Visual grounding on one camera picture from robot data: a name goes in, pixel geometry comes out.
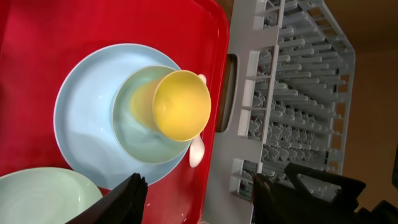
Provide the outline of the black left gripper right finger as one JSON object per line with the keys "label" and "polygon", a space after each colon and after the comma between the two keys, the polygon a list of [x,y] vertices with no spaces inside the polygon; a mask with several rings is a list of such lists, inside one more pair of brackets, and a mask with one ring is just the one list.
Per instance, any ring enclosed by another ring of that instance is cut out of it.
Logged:
{"label": "black left gripper right finger", "polygon": [[253,175],[252,204],[254,222],[279,223],[341,223],[326,202],[279,184],[262,174]]}

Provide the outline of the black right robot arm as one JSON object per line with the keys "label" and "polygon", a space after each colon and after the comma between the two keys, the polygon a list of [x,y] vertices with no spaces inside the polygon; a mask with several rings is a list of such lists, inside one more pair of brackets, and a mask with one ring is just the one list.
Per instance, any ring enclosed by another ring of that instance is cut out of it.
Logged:
{"label": "black right robot arm", "polygon": [[[366,184],[360,180],[331,174],[289,163],[284,169],[292,187],[256,173],[253,175],[252,204],[254,222],[279,224],[344,224],[390,223],[397,224],[397,207],[383,200],[373,210],[361,208],[357,212],[358,196]],[[312,195],[299,180],[303,174],[314,179],[340,186],[330,202]]]}

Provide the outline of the green rice bowl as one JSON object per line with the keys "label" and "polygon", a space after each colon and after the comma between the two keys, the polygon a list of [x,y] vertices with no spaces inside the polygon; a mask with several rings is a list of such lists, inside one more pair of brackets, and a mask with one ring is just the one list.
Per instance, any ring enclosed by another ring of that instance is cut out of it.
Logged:
{"label": "green rice bowl", "polygon": [[38,167],[1,177],[1,223],[67,223],[102,198],[87,177]]}

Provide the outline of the yellow plastic cup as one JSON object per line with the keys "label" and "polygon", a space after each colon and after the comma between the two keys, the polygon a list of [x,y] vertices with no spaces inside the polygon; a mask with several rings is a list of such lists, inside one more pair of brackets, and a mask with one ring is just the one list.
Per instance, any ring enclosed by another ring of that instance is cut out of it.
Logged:
{"label": "yellow plastic cup", "polygon": [[204,130],[210,118],[211,96],[199,75],[177,70],[137,88],[130,110],[144,127],[184,142]]}

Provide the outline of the small teal bowl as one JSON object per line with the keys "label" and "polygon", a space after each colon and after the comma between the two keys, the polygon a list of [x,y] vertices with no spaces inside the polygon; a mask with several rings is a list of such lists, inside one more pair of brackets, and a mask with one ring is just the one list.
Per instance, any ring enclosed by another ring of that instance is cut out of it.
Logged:
{"label": "small teal bowl", "polygon": [[151,65],[136,70],[127,77],[114,95],[111,104],[111,125],[121,148],[138,161],[149,164],[163,164],[183,154],[190,141],[178,142],[157,133],[133,117],[131,110],[139,109],[131,105],[133,93],[142,85],[163,78],[174,72],[174,68],[164,65]]}

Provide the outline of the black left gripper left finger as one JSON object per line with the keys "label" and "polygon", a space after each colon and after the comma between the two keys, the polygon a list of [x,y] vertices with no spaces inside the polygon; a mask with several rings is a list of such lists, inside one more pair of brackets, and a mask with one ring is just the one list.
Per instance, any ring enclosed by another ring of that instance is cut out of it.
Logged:
{"label": "black left gripper left finger", "polygon": [[67,224],[140,224],[148,183],[134,173]]}

